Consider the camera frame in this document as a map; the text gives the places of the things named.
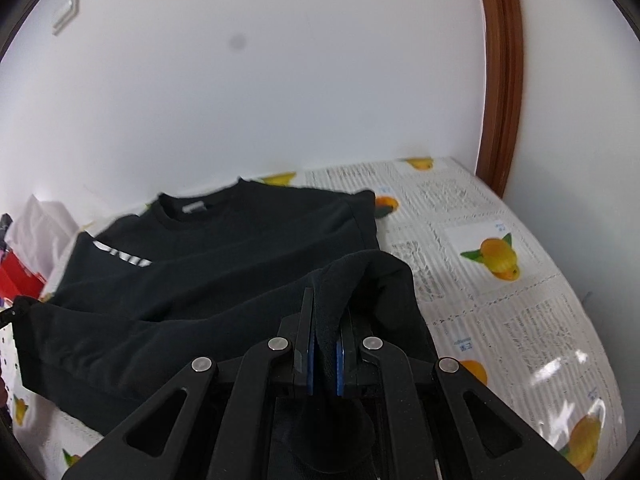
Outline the black sweatshirt with white print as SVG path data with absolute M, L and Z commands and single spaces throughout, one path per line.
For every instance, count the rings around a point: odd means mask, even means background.
M 50 299 L 15 298 L 2 320 L 23 382 L 103 439 L 194 359 L 240 358 L 276 336 L 311 288 L 312 384 L 281 385 L 254 479 L 387 478 L 372 396 L 338 386 L 341 331 L 419 360 L 435 349 L 412 272 L 378 246 L 375 218 L 370 191 L 242 180 L 194 200 L 162 195 L 79 234 Z

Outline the red paper shopping bag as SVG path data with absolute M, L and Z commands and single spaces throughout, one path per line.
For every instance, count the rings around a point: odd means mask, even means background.
M 46 280 L 39 273 L 32 273 L 14 252 L 6 252 L 0 266 L 0 298 L 2 306 L 17 296 L 38 299 Z

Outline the brown wooden door frame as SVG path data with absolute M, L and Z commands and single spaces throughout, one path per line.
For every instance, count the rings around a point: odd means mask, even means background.
M 482 0 L 486 84 L 483 131 L 475 173 L 503 196 L 518 140 L 524 86 L 521 0 Z

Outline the white wall switch plate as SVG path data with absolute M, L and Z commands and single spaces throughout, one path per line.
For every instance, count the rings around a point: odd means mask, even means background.
M 65 0 L 53 14 L 52 35 L 58 36 L 79 13 L 80 0 Z

